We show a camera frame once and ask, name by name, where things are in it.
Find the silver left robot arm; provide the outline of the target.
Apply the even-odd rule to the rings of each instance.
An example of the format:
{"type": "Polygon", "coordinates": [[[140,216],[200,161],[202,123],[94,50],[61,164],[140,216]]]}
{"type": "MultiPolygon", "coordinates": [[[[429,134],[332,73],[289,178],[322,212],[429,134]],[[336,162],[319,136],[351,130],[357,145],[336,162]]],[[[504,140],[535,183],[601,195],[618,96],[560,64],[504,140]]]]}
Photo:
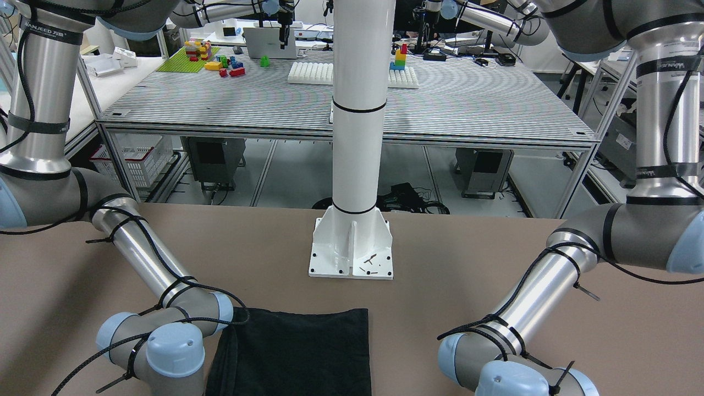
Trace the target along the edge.
{"type": "Polygon", "coordinates": [[[636,185],[553,231],[493,313],[438,337],[438,365],[475,394],[596,395],[583,373],[549,367],[526,341],[597,263],[702,273],[699,163],[701,1],[536,1],[558,45],[601,58],[629,45],[637,81],[636,185]]]}

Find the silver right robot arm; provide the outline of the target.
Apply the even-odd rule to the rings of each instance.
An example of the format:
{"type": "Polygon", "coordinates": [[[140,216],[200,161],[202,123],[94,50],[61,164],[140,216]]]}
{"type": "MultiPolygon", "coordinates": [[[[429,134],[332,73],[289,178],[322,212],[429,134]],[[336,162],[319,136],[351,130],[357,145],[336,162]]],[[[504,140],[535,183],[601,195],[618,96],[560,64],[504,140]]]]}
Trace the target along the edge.
{"type": "Polygon", "coordinates": [[[83,33],[100,21],[117,33],[153,37],[183,1],[13,1],[19,42],[2,147],[2,232],[86,221],[106,234],[158,305],[120,313],[96,343],[155,395],[205,393],[204,338],[232,323],[227,294],[201,285],[157,238],[138,203],[109,177],[73,168],[64,155],[83,33]]]}

